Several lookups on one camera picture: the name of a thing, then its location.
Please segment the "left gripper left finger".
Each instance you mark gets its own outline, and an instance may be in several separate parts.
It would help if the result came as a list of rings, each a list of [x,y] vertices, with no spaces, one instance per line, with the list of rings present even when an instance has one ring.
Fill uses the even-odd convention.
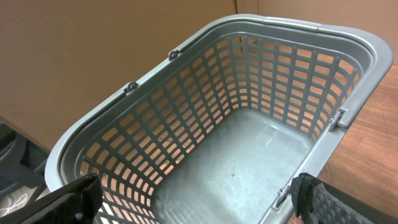
[[[91,224],[102,203],[98,175],[87,174],[2,217],[1,224]]]

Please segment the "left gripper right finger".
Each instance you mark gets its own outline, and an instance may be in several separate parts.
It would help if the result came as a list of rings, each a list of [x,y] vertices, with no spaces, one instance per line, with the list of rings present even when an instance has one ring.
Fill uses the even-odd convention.
[[[397,224],[392,217],[308,174],[292,179],[294,213],[304,224]]]

